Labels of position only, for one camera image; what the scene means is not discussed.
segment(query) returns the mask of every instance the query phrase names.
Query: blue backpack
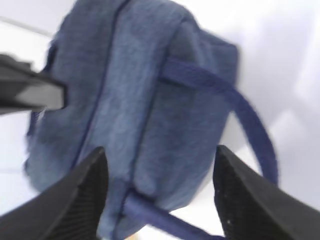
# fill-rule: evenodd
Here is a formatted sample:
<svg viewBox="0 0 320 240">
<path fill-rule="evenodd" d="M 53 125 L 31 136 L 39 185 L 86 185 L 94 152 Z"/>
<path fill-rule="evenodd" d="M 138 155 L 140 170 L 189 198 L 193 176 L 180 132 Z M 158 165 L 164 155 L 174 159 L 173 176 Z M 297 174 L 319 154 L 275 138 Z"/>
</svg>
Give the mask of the blue backpack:
<svg viewBox="0 0 320 240">
<path fill-rule="evenodd" d="M 222 239 L 167 212 L 194 197 L 230 111 L 263 175 L 278 183 L 272 143 L 233 87 L 237 63 L 234 45 L 172 1 L 78 0 L 44 69 L 67 85 L 68 105 L 31 114 L 31 184 L 44 191 L 103 146 L 109 186 L 101 237 L 122 240 L 152 224 L 186 240 Z"/>
</svg>

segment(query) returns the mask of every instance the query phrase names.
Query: white surface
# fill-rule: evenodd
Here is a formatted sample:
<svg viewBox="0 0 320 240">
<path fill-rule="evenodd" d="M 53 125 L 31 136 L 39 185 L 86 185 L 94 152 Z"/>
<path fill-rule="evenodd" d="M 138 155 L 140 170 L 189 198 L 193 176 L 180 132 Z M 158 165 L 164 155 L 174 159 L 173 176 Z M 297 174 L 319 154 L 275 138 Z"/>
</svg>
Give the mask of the white surface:
<svg viewBox="0 0 320 240">
<path fill-rule="evenodd" d="M 6 17 L 53 32 L 71 2 L 0 0 L 0 16 L 5 14 Z M 320 210 L 318 1 L 177 2 L 187 6 L 204 28 L 240 46 L 239 89 L 255 106 L 269 129 L 280 162 L 281 187 Z M 0 52 L 4 50 L 15 53 L 22 59 L 33 59 L 39 68 L 43 64 L 48 39 L 34 34 L 31 37 L 26 32 L 17 37 L 17 32 L 13 33 L 12 29 L 0 25 Z M 20 169 L 25 158 L 23 135 L 26 122 L 23 113 L 0 118 L 0 214 L 33 195 L 21 175 L 14 173 Z M 251 150 L 246 146 L 246 139 L 234 117 L 228 121 L 222 143 L 257 169 Z M 213 194 L 210 183 L 190 206 L 175 211 L 174 214 L 212 234 L 221 234 Z M 141 230 L 139 235 L 146 240 L 172 239 L 148 227 Z"/>
</svg>

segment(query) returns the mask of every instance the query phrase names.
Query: denim fabric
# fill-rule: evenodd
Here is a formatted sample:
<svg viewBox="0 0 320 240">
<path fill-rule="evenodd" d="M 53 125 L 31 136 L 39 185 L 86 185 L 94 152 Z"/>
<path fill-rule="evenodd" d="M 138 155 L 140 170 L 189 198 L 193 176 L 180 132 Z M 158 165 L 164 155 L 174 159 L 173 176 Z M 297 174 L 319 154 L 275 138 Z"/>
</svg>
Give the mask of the denim fabric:
<svg viewBox="0 0 320 240">
<path fill-rule="evenodd" d="M 168 56 L 236 79 L 235 46 L 201 30 L 169 0 L 78 0 L 55 41 L 49 73 L 68 106 L 30 137 L 26 172 L 43 191 L 97 146 L 109 165 L 98 233 L 122 240 L 143 225 L 123 216 L 129 189 L 171 211 L 186 206 L 213 161 L 229 110 L 220 96 L 160 79 Z"/>
</svg>

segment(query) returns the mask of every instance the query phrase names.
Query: bag handle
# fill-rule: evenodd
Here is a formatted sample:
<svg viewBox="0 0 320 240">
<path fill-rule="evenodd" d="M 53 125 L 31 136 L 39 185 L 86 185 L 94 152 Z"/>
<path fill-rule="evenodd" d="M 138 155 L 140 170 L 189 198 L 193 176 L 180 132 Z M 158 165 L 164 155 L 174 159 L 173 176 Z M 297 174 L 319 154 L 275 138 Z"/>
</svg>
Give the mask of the bag handle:
<svg viewBox="0 0 320 240">
<path fill-rule="evenodd" d="M 261 120 L 248 101 L 227 81 L 193 63 L 169 58 L 163 66 L 161 77 L 172 82 L 198 89 L 209 94 L 220 94 L 235 112 L 261 166 L 263 176 L 278 185 L 278 165 L 272 142 Z M 183 240 L 224 240 L 210 235 L 158 208 L 143 196 L 130 192 L 123 212 Z"/>
<path fill-rule="evenodd" d="M 249 102 L 227 81 L 193 63 L 169 58 L 163 78 L 211 94 L 220 94 L 239 119 L 261 166 L 263 176 L 278 185 L 278 164 L 272 142 Z"/>
</svg>

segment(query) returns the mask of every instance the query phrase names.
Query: black plastic part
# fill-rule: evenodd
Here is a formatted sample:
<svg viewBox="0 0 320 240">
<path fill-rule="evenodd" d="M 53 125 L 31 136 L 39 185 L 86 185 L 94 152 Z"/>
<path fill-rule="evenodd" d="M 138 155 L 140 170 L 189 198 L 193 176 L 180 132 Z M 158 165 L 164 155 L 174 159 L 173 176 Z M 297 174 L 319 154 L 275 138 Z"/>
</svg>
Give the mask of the black plastic part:
<svg viewBox="0 0 320 240">
<path fill-rule="evenodd" d="M 30 64 L 0 54 L 0 114 L 21 110 L 59 110 L 66 104 L 66 87 Z"/>
<path fill-rule="evenodd" d="M 215 204 L 227 240 L 319 240 L 320 213 L 218 146 Z"/>
<path fill-rule="evenodd" d="M 102 147 L 35 199 L 0 218 L 0 240 L 96 240 L 108 191 Z"/>
</svg>

